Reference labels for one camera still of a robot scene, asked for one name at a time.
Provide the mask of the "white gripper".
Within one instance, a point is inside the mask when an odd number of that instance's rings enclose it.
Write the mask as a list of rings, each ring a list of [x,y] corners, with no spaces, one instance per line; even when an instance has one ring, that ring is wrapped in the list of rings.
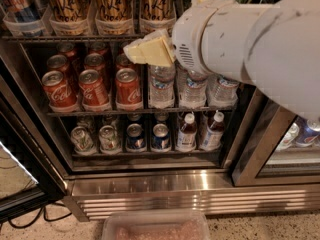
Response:
[[[237,2],[192,0],[174,24],[172,39],[166,29],[159,29],[126,45],[124,53],[134,64],[170,67],[177,59],[186,69],[208,75],[211,70],[205,65],[202,50],[205,30],[213,25],[213,17],[218,12],[232,5]]]

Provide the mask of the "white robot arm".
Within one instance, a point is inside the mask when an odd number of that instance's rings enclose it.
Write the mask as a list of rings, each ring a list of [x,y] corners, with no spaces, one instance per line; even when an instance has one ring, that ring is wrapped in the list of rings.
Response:
[[[192,0],[171,32],[156,30],[124,52],[136,64],[177,61],[254,85],[294,114],[320,119],[320,0]]]

